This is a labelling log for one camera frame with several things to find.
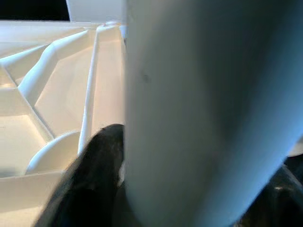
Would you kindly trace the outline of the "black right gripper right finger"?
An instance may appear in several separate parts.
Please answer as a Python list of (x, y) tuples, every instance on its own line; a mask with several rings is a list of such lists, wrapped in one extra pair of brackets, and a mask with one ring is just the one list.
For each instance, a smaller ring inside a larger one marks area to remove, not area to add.
[(236, 227), (303, 227), (303, 183), (282, 165)]

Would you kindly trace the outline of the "white plastic table leg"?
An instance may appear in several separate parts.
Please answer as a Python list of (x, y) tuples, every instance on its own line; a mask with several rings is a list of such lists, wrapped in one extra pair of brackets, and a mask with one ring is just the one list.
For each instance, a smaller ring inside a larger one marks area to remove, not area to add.
[(303, 136), (303, 0), (127, 0), (125, 187), (144, 227), (228, 227)]

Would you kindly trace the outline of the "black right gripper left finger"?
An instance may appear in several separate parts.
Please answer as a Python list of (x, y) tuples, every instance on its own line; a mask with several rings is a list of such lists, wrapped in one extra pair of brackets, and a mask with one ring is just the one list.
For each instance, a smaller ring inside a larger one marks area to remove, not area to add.
[(67, 168), (33, 227), (140, 227), (120, 173), (124, 126), (99, 130)]

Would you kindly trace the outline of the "white plastic table top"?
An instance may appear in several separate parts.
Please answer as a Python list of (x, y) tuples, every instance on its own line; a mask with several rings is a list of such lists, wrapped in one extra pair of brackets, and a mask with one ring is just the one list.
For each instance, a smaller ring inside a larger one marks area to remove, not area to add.
[(120, 23), (0, 21), (0, 227), (33, 227), (101, 128), (124, 122)]

